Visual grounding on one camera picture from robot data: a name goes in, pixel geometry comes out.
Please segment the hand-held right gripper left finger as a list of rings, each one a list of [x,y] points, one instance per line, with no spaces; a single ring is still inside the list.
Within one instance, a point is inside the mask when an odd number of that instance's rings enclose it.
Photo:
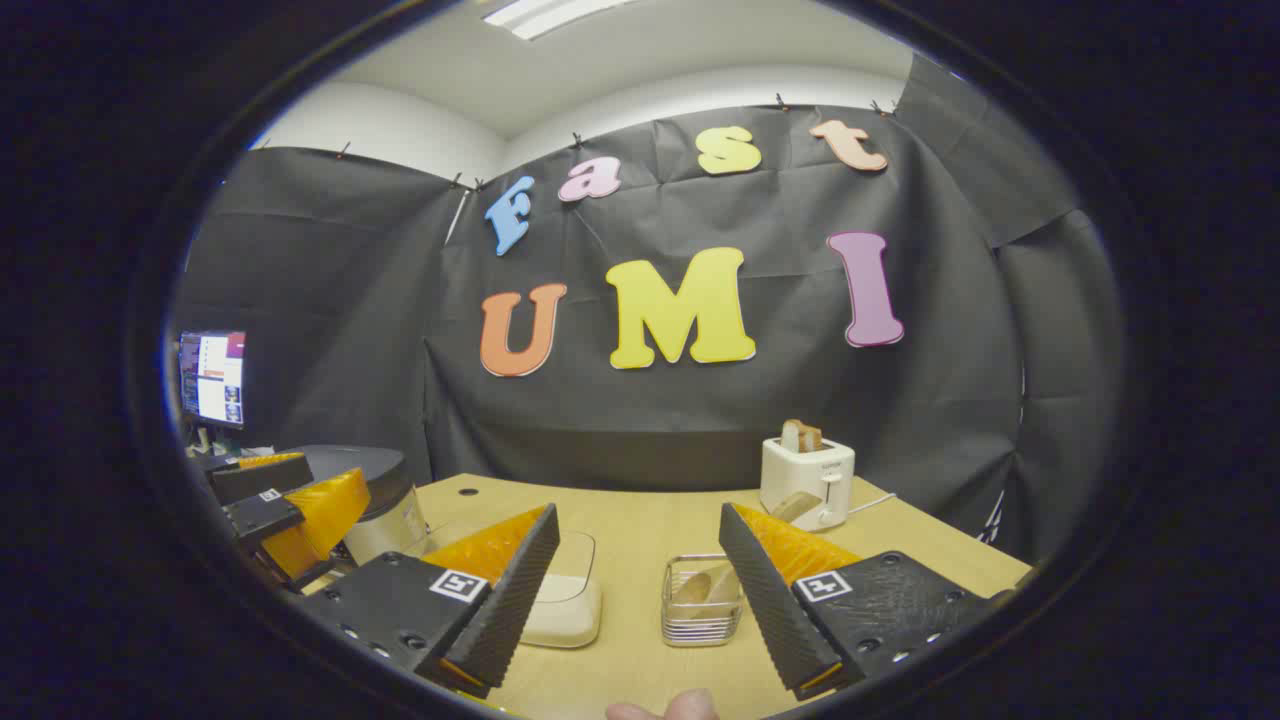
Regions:
[[[300,600],[375,659],[485,698],[502,685],[561,543],[544,503],[422,557],[385,552]]]

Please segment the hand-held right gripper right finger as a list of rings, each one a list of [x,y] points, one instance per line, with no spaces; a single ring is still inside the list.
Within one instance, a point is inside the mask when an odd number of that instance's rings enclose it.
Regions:
[[[826,533],[724,503],[719,544],[796,700],[936,659],[1014,591],[1014,557],[904,502]]]

